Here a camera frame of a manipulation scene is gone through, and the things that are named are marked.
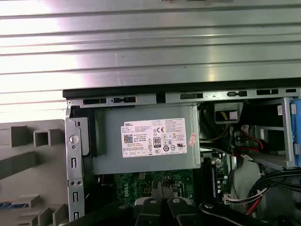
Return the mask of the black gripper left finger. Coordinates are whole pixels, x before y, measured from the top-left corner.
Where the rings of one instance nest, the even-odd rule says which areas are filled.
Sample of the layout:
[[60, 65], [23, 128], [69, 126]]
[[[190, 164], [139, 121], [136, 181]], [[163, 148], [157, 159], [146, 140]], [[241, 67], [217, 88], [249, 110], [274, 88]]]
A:
[[163, 204], [162, 181], [153, 181], [151, 196], [136, 200], [134, 206], [125, 201], [107, 204], [67, 226], [159, 226]]

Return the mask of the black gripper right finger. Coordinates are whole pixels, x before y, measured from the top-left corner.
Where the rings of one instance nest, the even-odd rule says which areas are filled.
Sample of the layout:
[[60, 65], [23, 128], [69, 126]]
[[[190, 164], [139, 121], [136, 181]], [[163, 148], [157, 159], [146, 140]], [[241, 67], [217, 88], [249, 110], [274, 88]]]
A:
[[262, 220], [250, 217], [226, 206], [203, 202], [198, 207], [188, 205], [182, 198], [167, 201], [175, 226], [299, 226], [301, 223], [280, 217]]

